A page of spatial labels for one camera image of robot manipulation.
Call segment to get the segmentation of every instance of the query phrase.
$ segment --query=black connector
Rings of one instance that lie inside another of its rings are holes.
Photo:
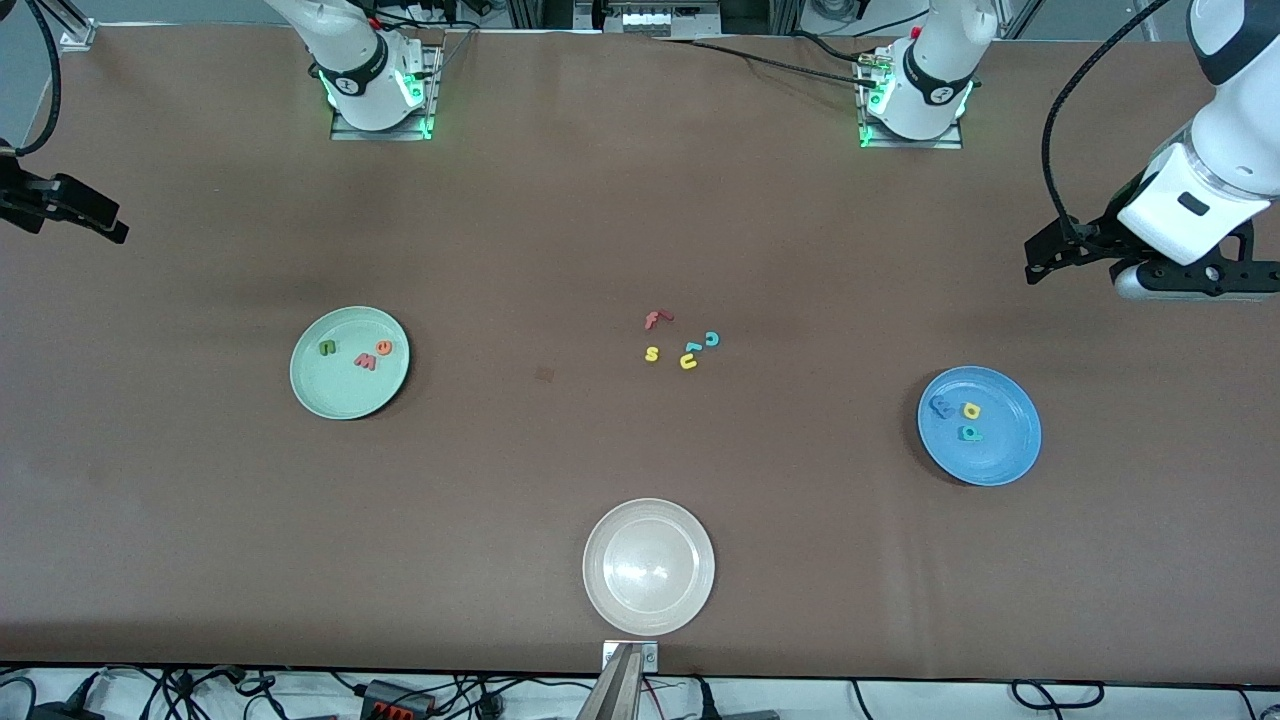
[[[502,716],[502,696],[485,693],[475,706],[480,720],[498,720]]]
[[[701,720],[722,720],[719,710],[716,710],[716,696],[712,694],[712,687],[707,684],[707,680],[694,676],[698,680],[698,685],[703,691],[703,715]]]

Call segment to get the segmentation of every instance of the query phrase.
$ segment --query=metal bracket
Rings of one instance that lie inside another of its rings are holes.
[[[649,667],[658,667],[658,643],[604,643],[604,670],[591,688],[591,694],[582,702],[577,720],[635,720],[640,683]]]
[[[352,127],[334,110],[333,122],[329,126],[329,140],[431,140],[431,135],[435,132],[435,106],[440,99],[440,69],[444,64],[444,54],[438,45],[422,46],[417,40],[408,42],[417,44],[422,49],[422,54],[421,60],[410,63],[410,76],[404,78],[404,92],[415,99],[421,96],[422,104],[406,115],[403,120],[376,132]],[[422,76],[422,79],[416,79],[416,76]],[[329,105],[332,108],[333,102],[330,101]]]
[[[59,46],[63,53],[83,53],[93,45],[97,20],[88,18],[70,0],[36,0],[58,24],[63,26]]]
[[[600,666],[608,666],[609,660],[613,659],[613,653],[618,651],[618,646],[623,644],[640,646],[640,651],[644,653],[644,666],[641,667],[641,671],[650,675],[658,671],[658,643],[653,641],[605,641]]]

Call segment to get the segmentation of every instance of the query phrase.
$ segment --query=white floor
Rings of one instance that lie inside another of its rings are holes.
[[[38,689],[37,702],[59,702],[76,689],[92,669],[42,667],[6,674],[32,679]],[[193,673],[200,675],[200,670]],[[269,671],[278,678],[273,694],[284,707],[291,720],[319,716],[337,716],[357,720],[361,700],[325,673]],[[426,688],[452,682],[449,675],[387,675],[351,673],[342,675],[348,683],[367,683],[374,679],[394,682],[406,688]],[[580,680],[591,683],[590,679]],[[845,680],[772,680],[772,679],[710,679],[716,702],[722,715],[773,710],[783,720],[863,720],[854,700],[852,685]],[[657,694],[666,720],[700,717],[701,696],[698,683],[686,678],[653,678],[659,688]],[[1052,720],[1048,711],[1034,712],[1014,702],[1010,687],[1002,683],[933,683],[861,680],[860,687],[868,710],[874,720]],[[134,720],[151,694],[154,683],[129,670],[111,670],[100,678],[90,693],[88,710],[108,720]],[[1059,702],[1079,702],[1092,697],[1094,691],[1079,687],[1048,685]],[[502,717],[508,720],[541,720],[552,717],[573,719],[588,691],[579,687],[544,687],[522,683],[503,694]],[[1034,689],[1024,688],[1024,697],[1034,697]],[[452,689],[440,691],[439,702],[452,697]],[[1280,692],[1249,691],[1254,712],[1261,715],[1271,705],[1280,703]],[[246,700],[228,683],[215,680],[202,685],[196,693],[201,707],[214,720],[242,717]],[[22,720],[28,697],[22,684],[0,688],[0,717]],[[461,710],[458,702],[453,710]],[[164,703],[152,703],[151,716],[164,717]],[[1089,710],[1066,710],[1071,720],[1249,720],[1239,693],[1229,689],[1132,688],[1108,687],[1101,703]],[[640,707],[640,720],[657,720],[658,712],[650,698]],[[255,702],[248,720],[278,720],[271,707]]]

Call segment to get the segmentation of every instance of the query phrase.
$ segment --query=metal frame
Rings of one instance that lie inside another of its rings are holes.
[[[70,0],[36,0],[54,20],[63,26],[63,36],[58,45],[63,53],[83,53],[93,45],[97,35],[97,20],[86,17]]]

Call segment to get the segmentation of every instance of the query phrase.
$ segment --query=white plate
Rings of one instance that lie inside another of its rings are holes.
[[[632,635],[684,626],[707,605],[716,555],[698,518],[666,500],[609,510],[586,541],[582,583],[595,611]]]

